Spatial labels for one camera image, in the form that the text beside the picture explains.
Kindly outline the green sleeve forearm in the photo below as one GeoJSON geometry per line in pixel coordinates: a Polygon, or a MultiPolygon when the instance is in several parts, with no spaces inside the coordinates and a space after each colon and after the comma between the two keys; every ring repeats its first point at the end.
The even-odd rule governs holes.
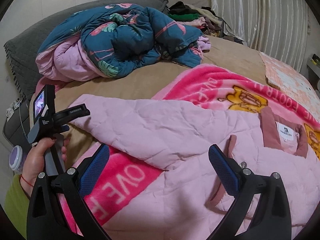
{"type": "Polygon", "coordinates": [[[27,239],[27,214],[31,192],[32,187],[20,174],[16,174],[4,202],[5,213],[24,239],[27,239]]]}

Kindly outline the person left hand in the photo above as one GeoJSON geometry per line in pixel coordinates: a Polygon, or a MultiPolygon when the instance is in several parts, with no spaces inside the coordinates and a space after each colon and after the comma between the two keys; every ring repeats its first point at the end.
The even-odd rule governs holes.
{"type": "Polygon", "coordinates": [[[43,138],[31,148],[23,165],[20,185],[30,197],[39,173],[44,169],[44,154],[56,143],[56,137],[43,138]]]}

